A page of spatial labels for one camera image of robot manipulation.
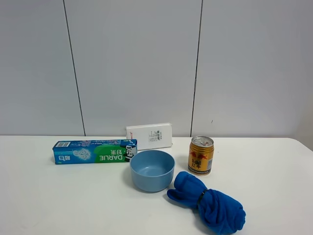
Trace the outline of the blue bundled cloth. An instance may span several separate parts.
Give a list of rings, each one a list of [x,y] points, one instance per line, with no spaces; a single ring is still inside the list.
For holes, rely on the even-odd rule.
[[[208,188],[200,179],[181,171],[174,180],[174,188],[167,191],[167,196],[183,206],[197,210],[202,222],[219,235],[241,230],[246,221],[243,205],[220,191],[208,189],[197,206],[204,189]]]

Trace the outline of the white rectangular box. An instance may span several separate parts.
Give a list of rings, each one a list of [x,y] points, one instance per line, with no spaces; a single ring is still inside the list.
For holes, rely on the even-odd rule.
[[[127,139],[137,140],[138,150],[167,148],[172,146],[172,125],[159,123],[126,127]]]

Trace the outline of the gold Red Bull can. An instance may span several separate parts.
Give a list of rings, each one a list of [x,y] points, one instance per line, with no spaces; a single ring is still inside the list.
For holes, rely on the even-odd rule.
[[[188,170],[196,175],[211,172],[214,154],[214,141],[210,137],[195,136],[189,145]]]

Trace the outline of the light blue plastic bowl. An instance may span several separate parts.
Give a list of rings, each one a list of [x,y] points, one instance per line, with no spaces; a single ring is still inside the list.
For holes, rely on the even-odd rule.
[[[160,150],[137,153],[130,160],[133,184],[145,192],[159,192],[172,182],[175,169],[174,158]]]

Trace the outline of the Darlie toothpaste box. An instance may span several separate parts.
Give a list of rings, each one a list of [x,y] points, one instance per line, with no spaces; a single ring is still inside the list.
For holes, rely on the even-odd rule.
[[[59,141],[52,150],[57,165],[124,163],[137,154],[137,140]]]

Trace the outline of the black band on cloth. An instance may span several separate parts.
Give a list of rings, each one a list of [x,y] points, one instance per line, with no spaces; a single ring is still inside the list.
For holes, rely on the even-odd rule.
[[[203,199],[203,197],[204,197],[204,195],[205,195],[205,193],[206,193],[207,191],[208,191],[208,189],[204,189],[204,190],[202,191],[202,193],[200,194],[200,196],[199,196],[199,198],[198,198],[198,200],[197,200],[197,206],[199,206],[201,200]]]

